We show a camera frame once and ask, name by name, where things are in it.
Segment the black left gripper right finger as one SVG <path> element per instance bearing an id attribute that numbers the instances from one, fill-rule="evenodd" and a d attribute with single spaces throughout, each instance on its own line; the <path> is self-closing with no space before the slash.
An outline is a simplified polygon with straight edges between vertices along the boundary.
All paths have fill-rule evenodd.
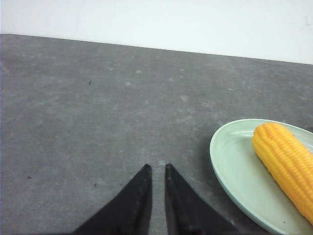
<path id="1" fill-rule="evenodd" d="M 165 167 L 164 204 L 169 235 L 238 235 L 238 229 L 208 205 L 172 164 Z"/>

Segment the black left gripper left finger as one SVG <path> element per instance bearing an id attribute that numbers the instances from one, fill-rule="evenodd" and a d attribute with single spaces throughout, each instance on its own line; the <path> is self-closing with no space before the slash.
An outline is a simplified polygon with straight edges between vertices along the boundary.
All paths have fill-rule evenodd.
<path id="1" fill-rule="evenodd" d="M 152 168 L 145 164 L 102 209 L 73 235 L 147 235 L 152 213 Z"/>

